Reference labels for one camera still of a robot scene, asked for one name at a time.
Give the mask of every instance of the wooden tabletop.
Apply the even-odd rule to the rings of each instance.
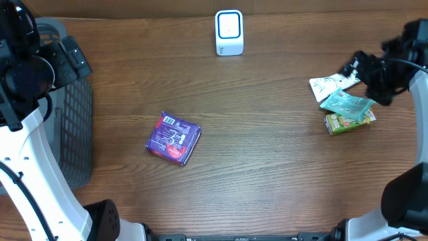
[[[214,17],[64,21],[94,71],[94,172],[77,199],[113,199],[122,218],[187,235],[329,231],[379,207],[384,186],[415,160],[411,94],[331,137],[308,81],[334,74],[356,50],[380,54],[383,40],[423,16],[245,16],[243,55],[222,58]],[[185,167],[144,147],[162,110],[201,125]],[[0,197],[0,240],[28,239]]]

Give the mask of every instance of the gray basket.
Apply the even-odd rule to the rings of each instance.
[[[41,17],[36,19],[41,45],[60,42],[66,37],[62,23]],[[50,92],[53,111],[44,127],[52,153],[71,189],[85,186],[92,175],[92,91],[86,79],[76,80]],[[41,114],[47,100],[39,100]],[[0,183],[0,195],[6,191]]]

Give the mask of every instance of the teal packet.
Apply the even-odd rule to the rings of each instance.
[[[362,121],[364,113],[374,103],[376,103],[374,100],[351,96],[339,88],[320,107],[342,116]]]

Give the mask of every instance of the white packet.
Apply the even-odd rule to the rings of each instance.
[[[338,88],[344,90],[360,82],[360,80],[355,76],[356,70],[352,72],[349,78],[342,74],[333,74],[328,77],[310,79],[309,84],[312,87],[316,101],[320,102],[333,94]]]

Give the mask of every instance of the brown wall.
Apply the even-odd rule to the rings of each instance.
[[[428,9],[428,0],[24,0],[38,16],[130,19],[243,14]]]

